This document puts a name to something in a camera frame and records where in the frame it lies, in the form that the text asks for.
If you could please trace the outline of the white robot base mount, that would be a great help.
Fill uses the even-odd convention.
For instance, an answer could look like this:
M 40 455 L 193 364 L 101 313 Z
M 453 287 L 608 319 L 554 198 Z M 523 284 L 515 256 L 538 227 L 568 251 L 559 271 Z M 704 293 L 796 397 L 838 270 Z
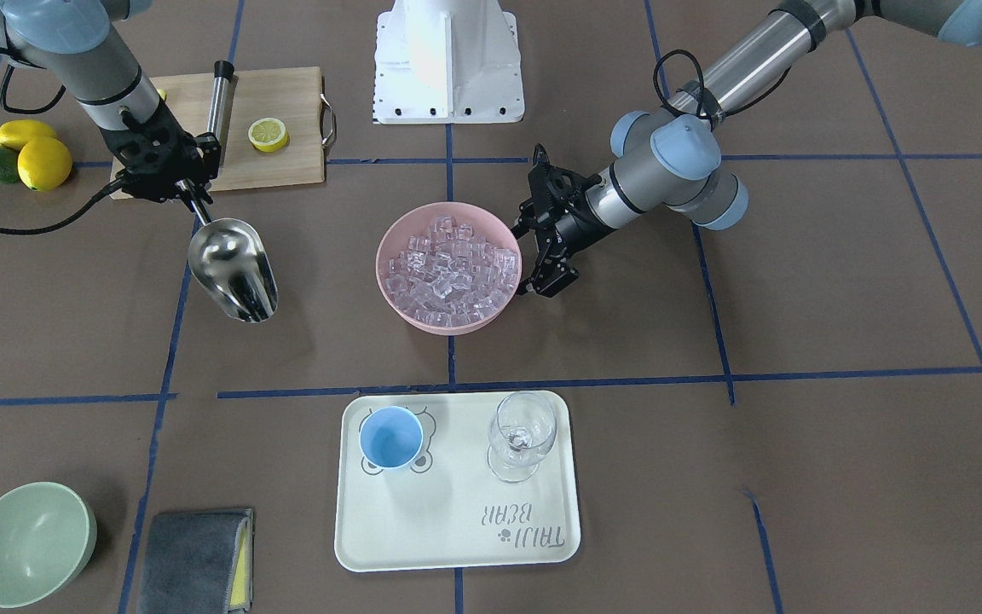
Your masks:
M 525 117 L 517 20 L 498 1 L 396 1 L 379 13 L 375 34 L 375 124 L 513 124 Z

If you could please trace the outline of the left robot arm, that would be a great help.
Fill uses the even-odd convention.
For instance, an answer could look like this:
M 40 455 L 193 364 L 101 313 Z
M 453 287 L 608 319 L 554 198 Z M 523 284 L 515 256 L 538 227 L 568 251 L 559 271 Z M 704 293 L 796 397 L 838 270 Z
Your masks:
M 724 168 L 714 130 L 763 101 L 788 70 L 834 32 L 864 17 L 959 46 L 982 45 L 982 1 L 783 1 L 711 67 L 651 112 L 627 113 L 610 135 L 613 160 L 590 176 L 557 167 L 545 148 L 531 157 L 530 196 L 513 234 L 534 234 L 534 268 L 519 295 L 556 296 L 577 280 L 572 257 L 658 206 L 702 229 L 728 229 L 747 212 L 748 188 Z

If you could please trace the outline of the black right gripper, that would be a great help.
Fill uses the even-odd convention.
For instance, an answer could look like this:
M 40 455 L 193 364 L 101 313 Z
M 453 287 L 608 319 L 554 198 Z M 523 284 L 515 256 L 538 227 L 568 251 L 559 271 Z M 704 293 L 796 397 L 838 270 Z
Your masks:
M 198 218 L 199 226 L 213 222 L 207 209 L 213 203 L 208 188 L 218 176 L 222 158 L 222 143 L 214 132 L 192 136 L 165 104 L 159 104 L 144 122 L 125 106 L 119 117 L 124 130 L 101 129 L 107 147 L 122 165 L 107 187 L 153 202 L 179 199 Z

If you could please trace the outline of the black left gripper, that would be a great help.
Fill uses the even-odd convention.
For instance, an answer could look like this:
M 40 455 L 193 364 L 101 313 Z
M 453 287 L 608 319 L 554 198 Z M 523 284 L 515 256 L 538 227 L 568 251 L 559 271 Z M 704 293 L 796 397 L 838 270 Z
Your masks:
M 615 230 L 600 221 L 587 198 L 590 189 L 603 185 L 600 175 L 584 176 L 554 165 L 540 143 L 534 145 L 527 182 L 530 197 L 519 206 L 511 232 L 516 238 L 529 232 L 539 237 L 552 232 L 563 251 L 538 252 L 533 272 L 521 280 L 516 295 L 554 297 L 580 277 L 572 264 L 573 253 L 595 245 Z

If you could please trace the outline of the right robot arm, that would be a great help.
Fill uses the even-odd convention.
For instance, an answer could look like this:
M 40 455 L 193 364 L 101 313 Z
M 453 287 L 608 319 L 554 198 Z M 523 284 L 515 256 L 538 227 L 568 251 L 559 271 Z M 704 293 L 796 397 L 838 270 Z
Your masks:
M 222 145 L 182 128 L 114 22 L 147 1 L 0 1 L 0 55 L 48 70 L 99 128 L 122 165 L 90 199 L 113 192 L 153 202 L 180 200 L 203 223 Z

